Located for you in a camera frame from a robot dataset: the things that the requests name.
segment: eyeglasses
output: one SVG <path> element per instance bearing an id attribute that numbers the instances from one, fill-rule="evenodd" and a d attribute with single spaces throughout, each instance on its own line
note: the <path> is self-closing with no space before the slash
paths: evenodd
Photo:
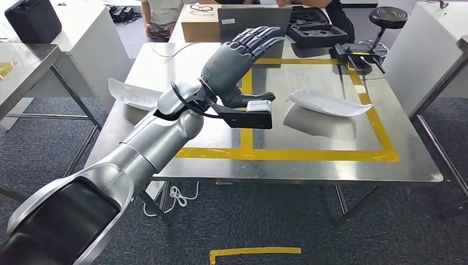
<path id="1" fill-rule="evenodd" d="M 213 7 L 199 6 L 197 4 L 191 4 L 190 9 L 197 10 L 197 11 L 202 11 L 202 12 L 207 12 L 207 13 L 209 13 L 210 11 L 213 11 Z"/>
<path id="2" fill-rule="evenodd" d="M 426 2 L 428 2 L 428 3 L 437 3 L 437 2 L 439 2 L 440 9 L 444 9 L 444 8 L 449 6 L 449 3 L 445 3 L 442 0 L 427 0 Z"/>

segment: robot finger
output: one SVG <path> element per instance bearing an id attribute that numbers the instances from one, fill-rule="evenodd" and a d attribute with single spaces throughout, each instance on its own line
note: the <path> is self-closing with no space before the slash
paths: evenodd
<path id="1" fill-rule="evenodd" d="M 274 38 L 267 40 L 265 43 L 258 46 L 255 50 L 252 51 L 253 61 L 255 62 L 266 51 L 268 51 L 273 45 L 277 43 L 282 43 L 283 41 L 284 41 L 284 37 L 274 37 Z"/>
<path id="2" fill-rule="evenodd" d="M 241 39 L 239 39 L 238 42 L 241 45 L 246 45 L 251 39 L 253 39 L 258 34 L 261 34 L 262 32 L 264 32 L 267 29 L 268 29 L 267 26 L 259 26 L 258 28 L 252 29 L 245 36 L 243 36 Z"/>
<path id="3" fill-rule="evenodd" d="M 236 43 L 238 42 L 242 37 L 244 37 L 245 35 L 247 35 L 247 33 L 249 33 L 251 30 L 250 29 L 246 29 L 244 30 L 242 33 L 239 33 L 234 39 L 232 39 L 232 43 Z"/>
<path id="4" fill-rule="evenodd" d="M 275 34 L 277 34 L 281 30 L 280 27 L 278 26 L 273 26 L 271 28 L 268 28 L 264 31 L 262 31 L 260 34 L 254 36 L 247 44 L 246 47 L 249 51 L 255 50 L 258 45 L 263 43 L 265 40 L 271 38 Z"/>

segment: black case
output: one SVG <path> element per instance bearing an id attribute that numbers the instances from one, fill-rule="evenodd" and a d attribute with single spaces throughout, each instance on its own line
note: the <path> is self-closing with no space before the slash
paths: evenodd
<path id="1" fill-rule="evenodd" d="M 24 43 L 47 44 L 62 31 L 49 0 L 21 0 L 5 11 L 5 17 Z"/>
<path id="2" fill-rule="evenodd" d="M 301 47 L 332 47 L 348 34 L 330 24 L 320 8 L 293 7 L 287 35 Z"/>

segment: cardboard box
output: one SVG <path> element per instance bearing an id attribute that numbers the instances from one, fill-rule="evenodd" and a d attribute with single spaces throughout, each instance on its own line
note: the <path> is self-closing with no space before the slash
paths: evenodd
<path id="1" fill-rule="evenodd" d="M 218 43 L 221 41 L 218 25 L 218 8 L 220 4 L 198 4 L 201 7 L 213 7 L 213 11 L 203 12 L 186 5 L 181 17 L 182 30 L 187 43 Z"/>

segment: black bag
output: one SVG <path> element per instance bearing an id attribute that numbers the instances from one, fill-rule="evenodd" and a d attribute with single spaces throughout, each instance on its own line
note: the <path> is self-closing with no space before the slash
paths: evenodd
<path id="1" fill-rule="evenodd" d="M 49 0 L 21 0 L 5 11 L 5 17 L 23 43 L 47 44 L 62 31 Z"/>

